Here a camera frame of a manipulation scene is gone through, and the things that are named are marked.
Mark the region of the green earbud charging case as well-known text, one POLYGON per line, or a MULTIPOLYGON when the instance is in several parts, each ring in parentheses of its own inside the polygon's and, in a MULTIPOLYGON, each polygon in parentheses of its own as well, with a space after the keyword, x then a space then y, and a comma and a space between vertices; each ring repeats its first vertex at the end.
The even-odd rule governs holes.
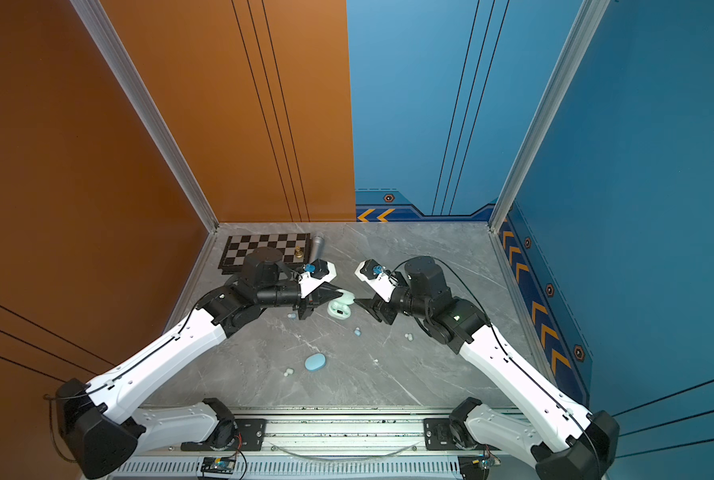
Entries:
POLYGON ((344 289, 339 289, 340 296, 328 304, 328 314, 338 320, 345 320, 351 316, 351 306, 355 302, 355 295, 344 289))

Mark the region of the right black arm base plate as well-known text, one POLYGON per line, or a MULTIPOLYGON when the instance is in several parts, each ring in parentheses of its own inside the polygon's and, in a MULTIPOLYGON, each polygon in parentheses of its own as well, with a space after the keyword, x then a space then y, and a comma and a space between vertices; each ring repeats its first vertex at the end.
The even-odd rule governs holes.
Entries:
POLYGON ((422 423, 425 445, 429 451, 498 451, 494 446, 477 443, 461 424, 449 418, 425 418, 422 423))

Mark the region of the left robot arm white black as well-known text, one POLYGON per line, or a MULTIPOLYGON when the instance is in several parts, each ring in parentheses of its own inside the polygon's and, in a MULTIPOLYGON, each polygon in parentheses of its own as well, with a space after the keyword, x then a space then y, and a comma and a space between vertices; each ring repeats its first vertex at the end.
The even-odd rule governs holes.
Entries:
POLYGON ((237 334, 266 310, 292 308, 305 319, 340 297, 332 262, 291 268, 280 251, 262 247, 239 273, 203 295, 179 323, 122 364, 88 382, 71 379, 52 397, 57 430, 88 479, 131 456, 176 444, 207 450, 239 446, 236 418, 216 398, 191 406, 146 409, 144 401, 203 353, 237 334))

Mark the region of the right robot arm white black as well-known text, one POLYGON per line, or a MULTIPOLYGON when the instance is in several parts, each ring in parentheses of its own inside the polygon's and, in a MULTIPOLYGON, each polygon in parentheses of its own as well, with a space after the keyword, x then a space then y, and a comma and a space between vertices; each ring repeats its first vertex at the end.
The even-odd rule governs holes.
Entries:
POLYGON ((449 415, 452 442, 463 450, 500 450, 533 467, 541 479, 602 479, 612 466, 620 426, 607 412, 590 412, 523 358, 478 301, 452 293, 444 268, 419 256, 390 270, 374 259, 355 270, 374 292, 359 300, 381 323, 413 318, 438 343, 486 375, 523 414, 501 414, 469 397, 449 415))

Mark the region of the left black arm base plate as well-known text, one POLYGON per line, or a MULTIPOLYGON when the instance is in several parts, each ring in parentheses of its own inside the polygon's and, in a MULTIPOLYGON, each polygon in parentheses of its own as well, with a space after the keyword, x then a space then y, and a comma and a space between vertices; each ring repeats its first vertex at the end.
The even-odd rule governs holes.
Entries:
POLYGON ((203 442, 183 442, 184 452, 258 452, 262 449, 267 420, 263 418, 238 419, 232 426, 222 423, 203 442))

